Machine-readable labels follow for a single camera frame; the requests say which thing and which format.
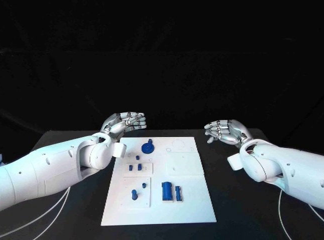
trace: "blue shape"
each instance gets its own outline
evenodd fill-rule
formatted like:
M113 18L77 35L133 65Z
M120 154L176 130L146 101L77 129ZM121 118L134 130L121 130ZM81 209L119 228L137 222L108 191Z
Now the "blue shape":
M172 194L171 194L171 182L162 182L162 200L172 201Z
M176 191L176 201L182 201L182 199L181 199L181 192L179 192L179 186L175 186L175 191Z
M142 145L142 152L145 154L150 154L155 151L155 146L152 144L152 139L149 139L149 142Z
M133 200L137 200L136 189L132 190L132 199L133 199Z

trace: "peg board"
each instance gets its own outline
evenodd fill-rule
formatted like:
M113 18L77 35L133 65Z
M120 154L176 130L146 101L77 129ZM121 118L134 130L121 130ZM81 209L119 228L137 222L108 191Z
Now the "peg board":
M149 139L155 151L145 154L142 145ZM127 149L124 158L117 158L114 162L101 225L214 223L194 138L123 137L120 142L127 145ZM137 164L142 164L142 171L136 169ZM162 201L162 182L172 183L172 201ZM175 186L181 187L181 202L176 201ZM132 199L133 189L137 200Z

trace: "blue knob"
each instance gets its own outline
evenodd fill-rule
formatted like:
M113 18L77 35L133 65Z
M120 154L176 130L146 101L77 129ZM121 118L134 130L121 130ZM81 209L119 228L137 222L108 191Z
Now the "blue knob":
M133 199L133 200L137 200L136 189L133 189L133 191L132 191L132 199Z
M155 146L152 144L152 139L149 139L149 142L142 145L142 152L145 154L150 154L155 150Z

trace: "robotic hand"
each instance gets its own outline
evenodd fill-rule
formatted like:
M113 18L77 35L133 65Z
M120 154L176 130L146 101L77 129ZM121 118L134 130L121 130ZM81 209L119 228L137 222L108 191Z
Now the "robotic hand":
M104 169L111 157L123 158L123 133L146 128L143 113L113 114L101 130L32 151L0 166L0 211L19 202L65 190Z
M324 209L324 156L253 139L236 120L214 121L204 128L208 143L220 140L240 149L227 158L234 171L243 168L255 181L276 185L288 195Z

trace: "white platform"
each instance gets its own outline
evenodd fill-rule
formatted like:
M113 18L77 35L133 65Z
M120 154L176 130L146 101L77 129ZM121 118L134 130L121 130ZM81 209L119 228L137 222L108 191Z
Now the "white platform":
M155 151L145 154L140 148L149 139ZM127 149L124 158L117 158L114 163L101 225L214 223L194 138L123 137L120 142ZM142 164L142 171L137 171L137 164ZM162 182L172 183L174 201L162 201ZM181 187L182 202L176 202L175 186ZM132 199L133 189L137 200Z

